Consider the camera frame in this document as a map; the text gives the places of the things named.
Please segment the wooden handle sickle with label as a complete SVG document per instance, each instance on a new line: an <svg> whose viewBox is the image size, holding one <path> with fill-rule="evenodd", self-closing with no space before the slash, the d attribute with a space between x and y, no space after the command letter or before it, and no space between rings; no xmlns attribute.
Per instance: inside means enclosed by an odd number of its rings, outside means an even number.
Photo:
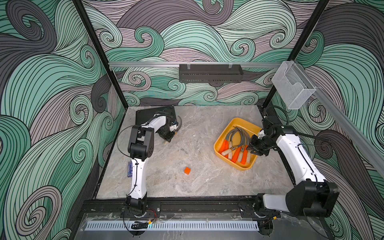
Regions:
<svg viewBox="0 0 384 240"><path fill-rule="evenodd" d="M177 130L177 132L176 132L176 134L178 133L178 131L181 129L181 127L182 127L182 118L180 117L180 116L176 116L175 118L172 118L171 120L170 120L170 122L173 122L173 121L177 121L178 122L178 130Z"/></svg>

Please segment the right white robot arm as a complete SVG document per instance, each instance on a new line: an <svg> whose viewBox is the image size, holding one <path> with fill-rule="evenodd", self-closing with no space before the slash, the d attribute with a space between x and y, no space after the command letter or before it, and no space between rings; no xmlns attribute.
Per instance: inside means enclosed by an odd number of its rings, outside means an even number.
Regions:
<svg viewBox="0 0 384 240"><path fill-rule="evenodd" d="M331 215L340 190L317 169L301 143L304 133L289 121L278 124L261 108L263 127L253 135L248 150L257 156L279 153L294 187L286 194L258 194L257 210L286 212L294 216L327 218Z"/></svg>

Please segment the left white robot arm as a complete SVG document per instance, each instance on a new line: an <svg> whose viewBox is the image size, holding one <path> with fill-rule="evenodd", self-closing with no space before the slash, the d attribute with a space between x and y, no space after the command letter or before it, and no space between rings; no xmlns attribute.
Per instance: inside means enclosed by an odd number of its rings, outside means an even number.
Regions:
<svg viewBox="0 0 384 240"><path fill-rule="evenodd" d="M126 204L136 212L147 211L147 163L155 147L155 134L171 142L182 124L174 107L160 107L136 111L135 124L131 126L126 157L131 159L132 183Z"/></svg>

